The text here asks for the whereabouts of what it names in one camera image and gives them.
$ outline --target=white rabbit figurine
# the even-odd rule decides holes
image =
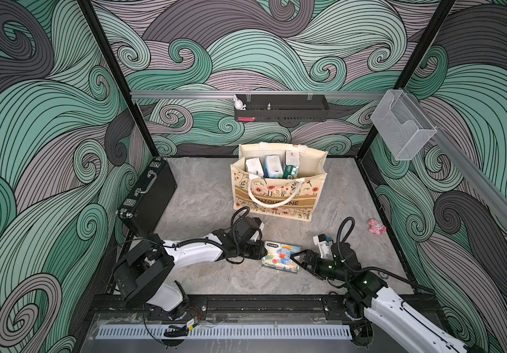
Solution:
[[[245,110],[245,104],[242,102],[241,99],[238,99],[236,95],[234,95],[234,107],[237,110]]]

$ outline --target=tote bag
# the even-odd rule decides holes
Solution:
[[[245,160],[278,155],[285,160],[286,151],[297,151],[300,166],[297,179],[270,179],[245,171]],[[234,209],[244,206],[250,212],[310,222],[322,194],[326,172],[324,162],[328,152],[304,145],[259,144],[240,145],[239,160],[231,165]]]

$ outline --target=elephant tissue pack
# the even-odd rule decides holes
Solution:
[[[267,249],[267,255],[261,260],[263,267],[292,273],[299,272],[299,266],[291,260],[291,254],[299,252],[300,246],[266,241],[265,249]]]

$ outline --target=clear plastic holder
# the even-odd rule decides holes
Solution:
[[[395,160],[411,160],[436,133],[436,126],[416,97],[405,90],[388,90],[371,121]]]

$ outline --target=black frame post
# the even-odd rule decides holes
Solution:
[[[432,18],[430,19],[430,22],[428,22],[428,25],[424,29],[422,37],[420,37],[420,40],[418,40],[416,48],[414,48],[410,59],[408,59],[408,62],[398,77],[398,80],[396,81],[393,89],[404,88],[408,84],[410,78],[414,74],[414,71],[416,71],[418,65],[420,65],[422,58],[428,52],[428,49],[430,48],[430,45],[432,44],[434,38],[436,38],[436,35],[438,35],[438,31],[440,31],[441,25],[444,23],[444,20],[448,16],[449,11],[452,10],[452,6],[455,1],[456,0],[440,1],[440,4],[438,4],[436,11],[433,13]],[[365,153],[369,151],[371,144],[373,141],[375,141],[376,136],[377,129],[375,128],[375,125],[373,125],[359,151],[357,152],[357,160],[363,159]]]
[[[142,111],[139,107],[132,101],[132,96],[130,95],[130,86],[122,73],[122,69],[116,61],[116,57],[112,52],[112,46],[108,42],[106,35],[104,34],[104,29],[99,22],[99,18],[96,16],[96,12],[94,11],[94,7],[92,6],[91,0],[77,0],[81,11],[83,11],[83,15],[89,28],[91,29],[92,35],[94,36],[94,40],[96,44],[99,46],[104,59],[106,60],[108,67],[110,68],[112,77],[116,81],[118,88],[120,89],[120,93],[124,97],[126,104],[128,105],[128,109],[136,122],[137,127],[142,134],[142,137],[147,145],[151,156],[158,157],[159,152],[157,151],[157,147],[153,143],[153,138],[145,125],[145,120],[142,115]]]

